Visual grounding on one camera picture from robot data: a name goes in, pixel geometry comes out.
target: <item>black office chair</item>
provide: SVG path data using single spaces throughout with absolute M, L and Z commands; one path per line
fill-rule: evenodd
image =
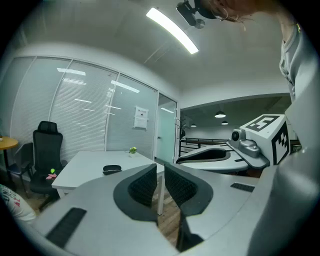
M 32 178 L 32 166 L 34 165 L 34 144 L 32 142 L 23 144 L 14 154 L 15 163 L 10 165 L 7 170 L 20 176 L 22 187 L 27 198 L 29 198 L 22 175 L 28 173 Z
M 59 198 L 58 192 L 52 188 L 52 181 L 47 180 L 50 170 L 53 168 L 58 175 L 67 165 L 66 161 L 61 163 L 60 149 L 63 135 L 58 132 L 57 124 L 54 122 L 41 121 L 38 129 L 33 132 L 35 173 L 30 182 L 30 190 L 49 197 L 39 206 L 39 210 L 51 201 Z

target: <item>black mesh pad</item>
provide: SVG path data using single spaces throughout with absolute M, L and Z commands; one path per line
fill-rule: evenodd
M 157 214 L 151 210 L 156 187 L 157 165 L 153 163 L 120 181 L 113 190 L 113 199 L 118 208 L 131 219 L 158 223 Z
M 185 216 L 201 214 L 213 198 L 208 183 L 171 164 L 164 165 L 164 177 L 166 188 Z
M 152 197 L 157 187 L 157 168 L 148 171 L 133 181 L 128 188 L 130 196 L 138 203 L 151 207 Z
M 176 164 L 223 161 L 230 156 L 230 152 L 223 148 L 208 148 L 191 155 L 181 156 L 176 160 Z
M 81 208 L 71 208 L 66 215 L 54 226 L 46 238 L 60 248 L 65 247 L 71 235 L 86 214 Z
M 248 192 L 252 192 L 255 189 L 255 186 L 241 184 L 241 183 L 237 183 L 237 182 L 233 183 L 230 187 L 238 189 L 238 190 L 248 191 Z

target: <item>camera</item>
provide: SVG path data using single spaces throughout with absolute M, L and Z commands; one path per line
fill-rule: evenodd
M 188 1 L 178 3 L 178 5 L 176 6 L 176 10 L 181 14 L 181 16 L 190 26 L 195 26 L 197 24 L 196 18 L 194 16 L 196 10 L 191 7 Z

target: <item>glass wall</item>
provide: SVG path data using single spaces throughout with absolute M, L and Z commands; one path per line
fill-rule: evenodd
M 63 134 L 61 158 L 105 150 L 106 123 L 117 73 L 72 62 L 54 98 L 50 121 Z
M 157 91 L 133 78 L 82 61 L 19 57 L 0 88 L 3 135 L 20 144 L 33 141 L 41 121 L 51 121 L 63 135 L 62 160 L 131 147 L 153 158 Z
M 120 75 L 114 83 L 116 87 L 110 108 L 106 150 L 136 147 L 138 153 L 152 159 L 157 91 L 124 75 Z M 139 110 L 147 112 L 142 119 L 136 115 Z
M 37 58 L 17 93 L 12 115 L 11 136 L 25 144 L 33 141 L 33 132 L 47 121 L 57 85 L 70 60 Z
M 0 85 L 0 133 L 3 136 L 10 136 L 12 109 L 17 92 L 33 60 L 33 57 L 13 59 L 3 77 Z
M 172 163 L 175 157 L 177 103 L 159 95 L 156 158 Z

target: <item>white desk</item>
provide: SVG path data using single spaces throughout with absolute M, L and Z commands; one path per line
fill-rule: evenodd
M 104 177 L 104 166 L 119 165 L 122 171 L 125 171 L 150 164 L 157 165 L 156 174 L 159 178 L 157 213 L 161 215 L 165 195 L 165 167 L 139 153 L 130 157 L 129 153 L 124 151 L 79 151 L 64 167 L 52 183 L 52 187 L 57 189 L 59 196 L 62 198 L 80 185 Z

